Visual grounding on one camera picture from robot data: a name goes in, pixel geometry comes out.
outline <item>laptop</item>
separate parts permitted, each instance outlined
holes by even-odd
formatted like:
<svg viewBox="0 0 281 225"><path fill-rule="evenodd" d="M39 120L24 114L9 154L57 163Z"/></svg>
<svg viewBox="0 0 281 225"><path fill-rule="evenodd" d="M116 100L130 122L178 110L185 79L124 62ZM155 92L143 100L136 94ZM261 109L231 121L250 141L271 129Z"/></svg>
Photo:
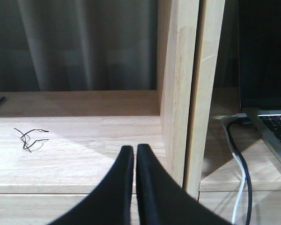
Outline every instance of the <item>laptop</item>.
<svg viewBox="0 0 281 225"><path fill-rule="evenodd" d="M242 112L281 161L281 0L239 0Z"/></svg>

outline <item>black keyboard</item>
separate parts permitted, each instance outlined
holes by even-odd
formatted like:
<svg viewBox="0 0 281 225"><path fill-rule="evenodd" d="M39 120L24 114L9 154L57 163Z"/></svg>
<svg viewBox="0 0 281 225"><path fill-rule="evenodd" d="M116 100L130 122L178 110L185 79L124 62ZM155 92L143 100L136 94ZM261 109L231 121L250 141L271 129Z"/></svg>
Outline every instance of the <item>black keyboard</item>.
<svg viewBox="0 0 281 225"><path fill-rule="evenodd" d="M259 118L281 142L281 115L259 116Z"/></svg>

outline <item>gray curtain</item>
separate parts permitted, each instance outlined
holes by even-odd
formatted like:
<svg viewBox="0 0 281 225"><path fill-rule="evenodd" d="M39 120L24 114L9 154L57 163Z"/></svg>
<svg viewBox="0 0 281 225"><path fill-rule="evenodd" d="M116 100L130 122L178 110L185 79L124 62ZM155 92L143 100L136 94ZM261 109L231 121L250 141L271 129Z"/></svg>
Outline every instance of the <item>gray curtain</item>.
<svg viewBox="0 0 281 225"><path fill-rule="evenodd" d="M0 0L0 91L156 86L157 0Z"/></svg>

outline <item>black cable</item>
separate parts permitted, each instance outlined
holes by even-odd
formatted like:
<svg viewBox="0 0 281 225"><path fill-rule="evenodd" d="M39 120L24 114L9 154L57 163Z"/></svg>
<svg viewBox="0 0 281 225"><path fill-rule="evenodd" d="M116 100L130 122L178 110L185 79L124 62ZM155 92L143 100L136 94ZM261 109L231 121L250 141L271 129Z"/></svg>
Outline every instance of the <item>black cable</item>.
<svg viewBox="0 0 281 225"><path fill-rule="evenodd" d="M238 125L242 125L242 120L241 119L237 119L237 120L234 120L234 121L231 121L227 126L226 126L226 130L227 130L227 133L228 133L228 138L229 138L229 141L233 147L233 151L234 153L239 157L243 167L244 167L244 172L245 172L245 175L246 175L246 181L247 181L247 185L248 185L248 210L247 210L247 217L246 217L246 222L245 224L246 225L249 225L250 224L250 220L251 220L251 213L252 213L252 183L251 183L251 177L250 177L250 174L249 174L249 169L248 169L248 165L242 155L242 153L240 152L240 150L237 148L237 146L235 145L235 142L232 138L232 135L231 135L231 132L230 132L230 127L232 125L235 125L235 124L238 124Z"/></svg>
<svg viewBox="0 0 281 225"><path fill-rule="evenodd" d="M17 130L18 132L20 132L22 134L22 136L20 137L21 141L23 142L23 149L24 150L28 150L31 153L30 148L36 143L36 142L41 142L41 141L48 141L48 139L40 139L40 140L35 140L31 145L28 145L28 142L30 140L30 137L27 135L32 131L39 131L39 132L49 132L48 130L43 130L43 129L32 129L28 132L26 132L25 134L23 134L23 132L17 128L14 128L15 130Z"/></svg>

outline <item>wooden shelf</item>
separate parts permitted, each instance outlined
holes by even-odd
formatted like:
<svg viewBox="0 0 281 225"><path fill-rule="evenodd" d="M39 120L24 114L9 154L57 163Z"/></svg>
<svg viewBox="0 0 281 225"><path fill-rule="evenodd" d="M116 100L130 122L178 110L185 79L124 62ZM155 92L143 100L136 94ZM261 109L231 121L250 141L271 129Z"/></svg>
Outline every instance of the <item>wooden shelf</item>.
<svg viewBox="0 0 281 225"><path fill-rule="evenodd" d="M200 191L236 191L241 172L229 150L220 118L239 112L238 89L215 89L210 111ZM247 161L253 190L281 190L281 163L252 127L233 126Z"/></svg>
<svg viewBox="0 0 281 225"><path fill-rule="evenodd" d="M0 225L44 225L78 204L86 195L0 195ZM131 224L139 225L136 195L131 200Z"/></svg>
<svg viewBox="0 0 281 225"><path fill-rule="evenodd" d="M236 224L245 224L247 192L239 203ZM202 192L200 203L224 219L231 221L237 192ZM254 191L250 224L281 225L281 191Z"/></svg>
<svg viewBox="0 0 281 225"><path fill-rule="evenodd" d="M88 194L112 166L122 145L149 143L165 153L156 91L0 93L0 193ZM31 129L37 143L22 149Z"/></svg>

